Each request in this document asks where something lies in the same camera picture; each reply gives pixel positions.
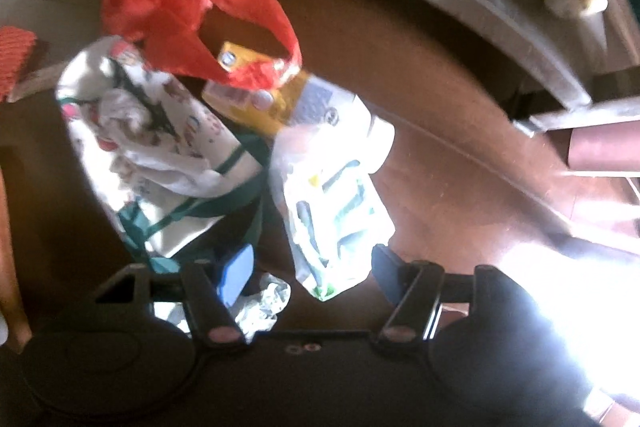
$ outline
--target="white plastic bag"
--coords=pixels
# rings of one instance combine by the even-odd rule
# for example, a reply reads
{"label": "white plastic bag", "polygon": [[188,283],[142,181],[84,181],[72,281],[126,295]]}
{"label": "white plastic bag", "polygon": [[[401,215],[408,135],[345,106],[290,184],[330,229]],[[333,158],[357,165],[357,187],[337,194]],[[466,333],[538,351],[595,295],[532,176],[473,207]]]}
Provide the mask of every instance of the white plastic bag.
{"label": "white plastic bag", "polygon": [[371,250],[396,231],[353,147],[330,125],[278,133],[271,193],[289,238],[296,279],[327,300],[367,278]]}
{"label": "white plastic bag", "polygon": [[[150,68],[119,37],[74,58],[56,97],[94,193],[137,259],[173,257],[230,207],[260,196],[256,158],[172,74]],[[228,208],[215,208],[224,196]]]}

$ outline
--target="orange mesh bag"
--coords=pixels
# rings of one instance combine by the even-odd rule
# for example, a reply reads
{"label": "orange mesh bag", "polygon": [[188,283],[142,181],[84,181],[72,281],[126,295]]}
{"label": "orange mesh bag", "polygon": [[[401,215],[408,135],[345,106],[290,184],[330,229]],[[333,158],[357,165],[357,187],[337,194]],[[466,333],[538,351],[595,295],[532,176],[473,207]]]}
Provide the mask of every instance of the orange mesh bag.
{"label": "orange mesh bag", "polygon": [[0,102],[18,83],[35,42],[32,32],[13,26],[0,28]]}

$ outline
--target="printed white bag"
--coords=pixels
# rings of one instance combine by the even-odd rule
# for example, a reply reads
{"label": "printed white bag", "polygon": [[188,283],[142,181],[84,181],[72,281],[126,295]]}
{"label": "printed white bag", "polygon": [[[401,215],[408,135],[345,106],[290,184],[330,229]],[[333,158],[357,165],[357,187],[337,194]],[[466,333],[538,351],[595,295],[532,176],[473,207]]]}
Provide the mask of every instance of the printed white bag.
{"label": "printed white bag", "polygon": [[72,60],[56,97],[95,195],[139,261],[174,256],[260,195],[258,153],[119,37]]}

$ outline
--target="brown floor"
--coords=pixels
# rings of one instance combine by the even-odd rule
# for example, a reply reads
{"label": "brown floor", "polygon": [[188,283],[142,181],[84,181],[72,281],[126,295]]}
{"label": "brown floor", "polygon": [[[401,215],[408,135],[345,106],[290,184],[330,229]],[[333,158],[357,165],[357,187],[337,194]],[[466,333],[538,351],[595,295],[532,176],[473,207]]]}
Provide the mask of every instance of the brown floor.
{"label": "brown floor", "polygon": [[[37,0],[42,17],[29,15],[33,2],[0,0],[0,25],[33,29],[49,41],[44,63],[72,56],[97,36],[99,0]],[[419,0],[281,2],[305,67],[354,90],[396,126],[374,183],[396,224],[391,247],[402,258],[469,273],[479,263],[499,265],[517,245],[550,245],[547,233],[565,230],[569,220],[637,239],[634,223],[603,223],[579,210],[583,201],[632,202],[624,180],[566,176],[549,137],[514,130],[487,89],[506,99],[523,75],[462,26]],[[202,36],[212,48],[228,38],[273,50],[258,30],[215,13]],[[18,277],[38,328],[128,257],[76,165],[50,92],[0,107],[0,165]],[[266,234],[260,259],[292,280],[282,230]],[[376,328],[388,312],[372,280],[327,303],[294,285],[278,327]]]}

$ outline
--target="snack package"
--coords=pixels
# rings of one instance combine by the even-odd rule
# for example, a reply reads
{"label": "snack package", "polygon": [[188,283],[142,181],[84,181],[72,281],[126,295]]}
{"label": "snack package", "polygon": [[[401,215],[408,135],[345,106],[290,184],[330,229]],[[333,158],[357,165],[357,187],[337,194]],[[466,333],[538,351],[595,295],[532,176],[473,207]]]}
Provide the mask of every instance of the snack package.
{"label": "snack package", "polygon": [[283,128],[270,166],[296,279],[324,301],[364,281],[396,231],[348,140],[328,124]]}
{"label": "snack package", "polygon": [[[218,56],[229,72],[261,60],[272,59],[231,42],[225,42]],[[354,157],[367,172],[376,172],[391,150],[394,126],[372,115],[352,92],[304,70],[290,74],[286,84],[271,90],[249,91],[210,82],[202,90],[202,99],[218,113],[267,137],[276,136],[285,126],[328,123],[350,138],[357,149]]]}

